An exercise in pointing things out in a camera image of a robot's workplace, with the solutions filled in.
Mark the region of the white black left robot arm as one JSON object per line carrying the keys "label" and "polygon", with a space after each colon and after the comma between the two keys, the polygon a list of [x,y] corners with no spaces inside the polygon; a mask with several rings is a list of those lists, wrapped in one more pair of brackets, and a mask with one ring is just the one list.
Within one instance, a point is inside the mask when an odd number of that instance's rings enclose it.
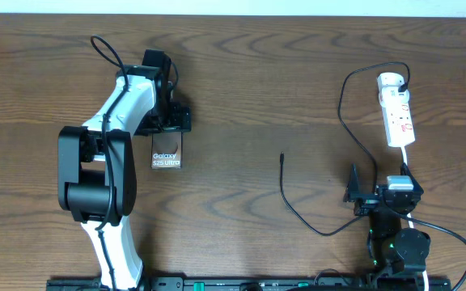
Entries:
{"label": "white black left robot arm", "polygon": [[89,236],[101,268],[98,286],[134,290],[144,264],[129,216],[137,196],[133,138],[191,129],[189,108],[172,100],[172,66],[124,65],[102,108],[58,136],[58,202]]}

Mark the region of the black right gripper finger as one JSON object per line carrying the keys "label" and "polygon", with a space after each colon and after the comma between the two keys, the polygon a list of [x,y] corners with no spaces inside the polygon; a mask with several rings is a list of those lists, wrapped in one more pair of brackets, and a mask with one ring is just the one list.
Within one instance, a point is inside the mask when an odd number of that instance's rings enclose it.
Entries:
{"label": "black right gripper finger", "polygon": [[349,181],[347,183],[345,194],[343,196],[343,201],[344,202],[355,202],[360,197],[361,197],[361,192],[359,189],[358,173],[357,173],[356,166],[352,164],[351,170],[349,173]]}
{"label": "black right gripper finger", "polygon": [[408,165],[403,162],[400,166],[400,174],[407,176],[412,184],[412,192],[422,192],[422,186],[416,181]]}

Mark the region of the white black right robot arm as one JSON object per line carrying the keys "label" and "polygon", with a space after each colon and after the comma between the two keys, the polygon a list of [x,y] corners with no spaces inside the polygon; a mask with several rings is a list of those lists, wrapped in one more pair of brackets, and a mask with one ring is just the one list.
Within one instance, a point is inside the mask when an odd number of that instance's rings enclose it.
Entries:
{"label": "white black right robot arm", "polygon": [[420,202],[423,188],[408,166],[400,167],[399,175],[390,175],[374,193],[359,189],[358,173],[351,168],[344,202],[354,204],[354,215],[369,217],[371,257],[377,269],[389,276],[422,273],[430,252],[430,236],[418,229],[404,228],[407,218]]}

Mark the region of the galaxy smartphone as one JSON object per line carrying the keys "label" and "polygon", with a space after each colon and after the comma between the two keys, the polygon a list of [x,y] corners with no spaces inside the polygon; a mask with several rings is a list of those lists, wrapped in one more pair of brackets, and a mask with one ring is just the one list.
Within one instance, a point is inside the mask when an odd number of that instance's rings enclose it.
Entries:
{"label": "galaxy smartphone", "polygon": [[180,169],[182,148],[181,132],[154,134],[151,147],[151,168]]}

